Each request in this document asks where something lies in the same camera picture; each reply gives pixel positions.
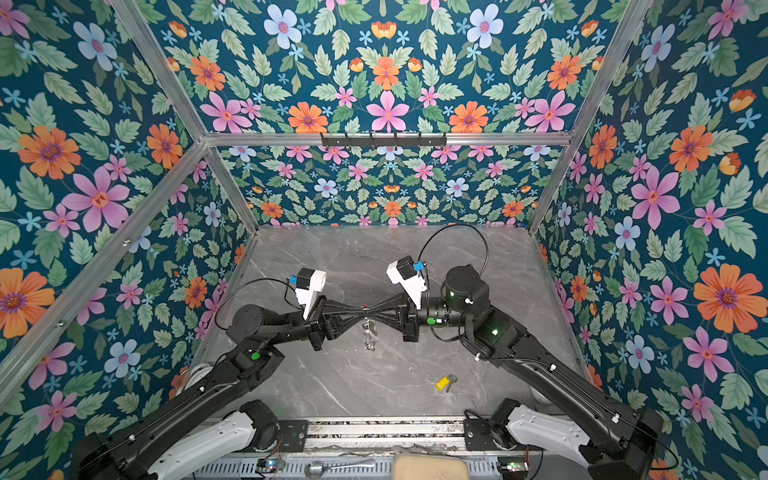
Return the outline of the large keyring with red grip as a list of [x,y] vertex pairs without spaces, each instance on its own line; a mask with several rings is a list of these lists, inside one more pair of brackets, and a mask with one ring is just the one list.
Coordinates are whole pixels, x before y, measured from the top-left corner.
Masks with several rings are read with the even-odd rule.
[[361,328],[364,333],[365,349],[368,351],[374,351],[377,337],[376,322],[371,316],[368,306],[363,307],[363,319]]

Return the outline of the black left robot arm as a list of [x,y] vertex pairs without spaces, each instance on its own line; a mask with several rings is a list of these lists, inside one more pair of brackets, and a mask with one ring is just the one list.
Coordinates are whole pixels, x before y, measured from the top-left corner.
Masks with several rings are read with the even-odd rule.
[[178,462],[172,448],[203,421],[263,384],[285,355],[278,344],[308,341],[319,351],[367,311],[319,297],[307,318],[300,311],[279,314],[257,305],[236,311],[227,336],[235,343],[202,379],[145,418],[110,435],[89,434],[73,449],[71,479],[160,479]]

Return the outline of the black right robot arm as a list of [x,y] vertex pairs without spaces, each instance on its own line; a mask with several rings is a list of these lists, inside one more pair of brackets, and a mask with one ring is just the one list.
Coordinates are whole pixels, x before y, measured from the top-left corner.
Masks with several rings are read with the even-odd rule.
[[450,269],[436,298],[429,296],[424,274],[403,277],[392,264],[388,275],[403,294],[367,314],[379,321],[392,314],[404,335],[427,326],[456,326],[462,345],[478,361],[523,380],[559,409],[549,415],[518,401],[504,402],[489,421],[498,442],[539,447],[584,467],[594,479],[648,476],[659,445],[660,416],[613,399],[565,365],[492,304],[490,287],[473,266]]

